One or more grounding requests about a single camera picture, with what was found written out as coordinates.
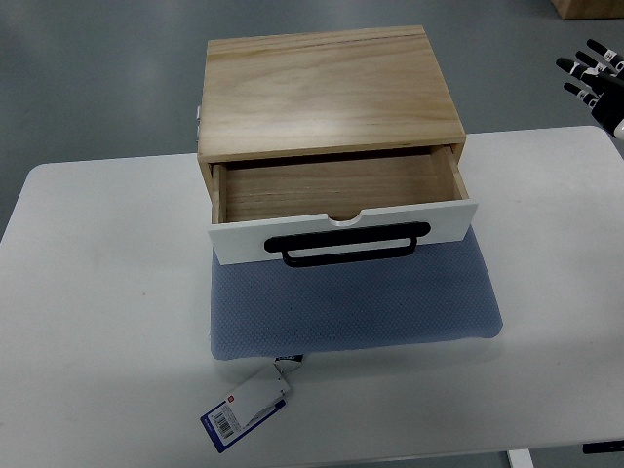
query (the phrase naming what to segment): blue seat cushion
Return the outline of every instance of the blue seat cushion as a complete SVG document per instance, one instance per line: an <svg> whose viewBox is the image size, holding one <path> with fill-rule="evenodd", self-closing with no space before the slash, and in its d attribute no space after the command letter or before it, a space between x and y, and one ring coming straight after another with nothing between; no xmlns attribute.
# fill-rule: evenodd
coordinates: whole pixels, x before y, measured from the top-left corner
<svg viewBox="0 0 624 468"><path fill-rule="evenodd" d="M220 265L211 346L219 360L491 338L502 320L475 234L400 258L290 268Z"/></svg>

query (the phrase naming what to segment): barcode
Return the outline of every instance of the barcode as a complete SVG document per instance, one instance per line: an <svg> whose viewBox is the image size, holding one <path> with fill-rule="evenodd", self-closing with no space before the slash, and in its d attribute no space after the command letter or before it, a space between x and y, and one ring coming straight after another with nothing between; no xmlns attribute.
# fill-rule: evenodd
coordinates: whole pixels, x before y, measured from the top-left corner
<svg viewBox="0 0 624 468"><path fill-rule="evenodd" d="M218 432L223 439L227 439L234 434L234 431L232 430L230 423L223 415L223 412L220 412L215 417L213 417L213 422L214 424L216 424L216 429L218 429Z"/></svg>

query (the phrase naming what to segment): black drawer handle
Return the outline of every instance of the black drawer handle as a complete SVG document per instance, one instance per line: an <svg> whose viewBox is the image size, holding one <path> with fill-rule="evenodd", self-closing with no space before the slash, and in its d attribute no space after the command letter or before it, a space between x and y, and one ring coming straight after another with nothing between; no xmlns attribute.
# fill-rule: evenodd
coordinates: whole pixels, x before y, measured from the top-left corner
<svg viewBox="0 0 624 468"><path fill-rule="evenodd" d="M386 226L357 227L336 231L311 232L290 236L272 237L264 242L264 249L270 253L282 253L284 262L293 268L304 266L332 265L351 261L395 258L412 254L418 238L431 231L428 222L407 222ZM372 249L359 252L328 253L324 255L290 256L291 251L304 251L334 246L366 244L370 242L409 239L409 244L401 247Z"/></svg>

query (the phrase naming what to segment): concrete floor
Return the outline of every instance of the concrete floor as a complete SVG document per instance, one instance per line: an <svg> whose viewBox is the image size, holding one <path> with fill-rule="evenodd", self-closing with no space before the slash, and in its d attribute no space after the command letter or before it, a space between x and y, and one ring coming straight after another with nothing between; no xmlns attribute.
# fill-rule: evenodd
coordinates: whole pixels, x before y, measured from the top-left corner
<svg viewBox="0 0 624 468"><path fill-rule="evenodd" d="M550 0L1 0L0 235L39 164L194 152L208 40L402 24L424 25L467 133L593 125L555 60L588 38L624 53L624 19L562 21ZM624 466L580 446L532 455L538 468Z"/></svg>

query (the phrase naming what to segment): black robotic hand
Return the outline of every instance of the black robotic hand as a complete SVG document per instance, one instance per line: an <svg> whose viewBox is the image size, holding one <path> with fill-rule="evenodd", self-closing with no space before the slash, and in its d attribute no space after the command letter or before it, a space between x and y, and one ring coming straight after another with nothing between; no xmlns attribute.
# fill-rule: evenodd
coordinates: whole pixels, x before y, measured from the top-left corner
<svg viewBox="0 0 624 468"><path fill-rule="evenodd" d="M601 127L616 138L624 138L624 57L592 39L587 46L607 64L581 51L576 53L580 63L558 58L557 66L587 85L589 91L571 83L565 83L564 88L592 109Z"/></svg>

